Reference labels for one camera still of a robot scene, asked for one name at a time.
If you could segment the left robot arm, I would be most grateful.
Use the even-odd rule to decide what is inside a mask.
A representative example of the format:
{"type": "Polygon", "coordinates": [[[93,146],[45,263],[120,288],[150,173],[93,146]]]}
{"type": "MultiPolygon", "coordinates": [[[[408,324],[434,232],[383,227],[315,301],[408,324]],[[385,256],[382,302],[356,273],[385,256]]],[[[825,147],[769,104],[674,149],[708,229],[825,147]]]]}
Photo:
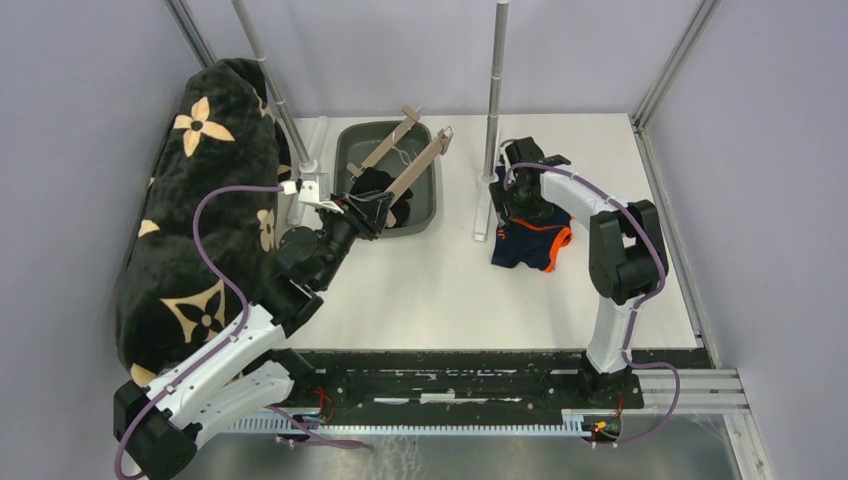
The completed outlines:
{"type": "Polygon", "coordinates": [[[318,230],[294,227],[278,250],[280,272],[254,304],[234,292],[242,310],[207,344],[146,386],[127,382],[114,396],[113,460],[116,478],[172,479],[212,438],[261,409],[279,403],[299,407],[315,390],[307,362],[297,353],[285,361],[268,354],[305,325],[322,306],[327,289],[355,240],[380,236],[394,194],[321,197],[300,192],[298,201],[319,212],[318,230]]]}

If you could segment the wooden clip hanger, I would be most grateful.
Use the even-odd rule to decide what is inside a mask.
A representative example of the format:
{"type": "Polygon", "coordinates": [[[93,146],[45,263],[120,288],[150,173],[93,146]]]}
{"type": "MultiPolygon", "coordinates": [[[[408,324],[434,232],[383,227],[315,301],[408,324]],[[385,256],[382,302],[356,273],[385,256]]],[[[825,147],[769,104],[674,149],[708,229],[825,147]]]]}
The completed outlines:
{"type": "MultiPolygon", "coordinates": [[[[401,111],[403,118],[399,120],[400,125],[384,138],[364,162],[361,165],[347,165],[347,169],[353,174],[353,180],[368,167],[385,171],[393,176],[395,181],[385,190],[394,195],[391,206],[406,189],[411,187],[433,161],[437,162],[440,156],[447,153],[453,138],[453,129],[450,126],[438,130],[435,134],[430,132],[430,143],[413,160],[409,161],[408,157],[396,147],[396,144],[414,125],[424,124],[419,109],[405,105],[401,108],[401,111]]],[[[390,209],[385,229],[394,227],[394,224],[395,218],[390,209]]]]}

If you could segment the navy orange underwear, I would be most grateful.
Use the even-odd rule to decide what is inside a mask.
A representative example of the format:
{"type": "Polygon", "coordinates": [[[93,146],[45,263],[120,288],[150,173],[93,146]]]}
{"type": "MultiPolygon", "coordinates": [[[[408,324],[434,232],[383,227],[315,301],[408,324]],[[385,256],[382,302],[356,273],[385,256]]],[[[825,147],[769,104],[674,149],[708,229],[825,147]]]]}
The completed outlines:
{"type": "Polygon", "coordinates": [[[555,205],[541,217],[513,215],[506,202],[503,186],[505,167],[495,168],[496,181],[489,185],[497,215],[495,246],[491,264],[514,268],[523,263],[529,268],[551,272],[556,267],[559,251],[573,238],[570,226],[572,216],[555,205]]]}

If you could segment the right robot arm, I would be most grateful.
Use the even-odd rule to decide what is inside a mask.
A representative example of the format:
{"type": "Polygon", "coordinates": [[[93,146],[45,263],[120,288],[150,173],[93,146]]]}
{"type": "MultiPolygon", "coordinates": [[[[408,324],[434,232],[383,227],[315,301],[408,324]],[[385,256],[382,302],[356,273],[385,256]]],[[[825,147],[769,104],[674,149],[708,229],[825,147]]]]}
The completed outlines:
{"type": "Polygon", "coordinates": [[[669,264],[659,213],[650,200],[627,202],[579,174],[531,137],[506,140],[489,193],[497,214],[491,262],[551,272],[588,232],[588,274],[599,296],[595,326],[578,369],[578,394],[591,407],[613,400],[633,369],[630,344],[643,303],[664,286],[669,264]]]}

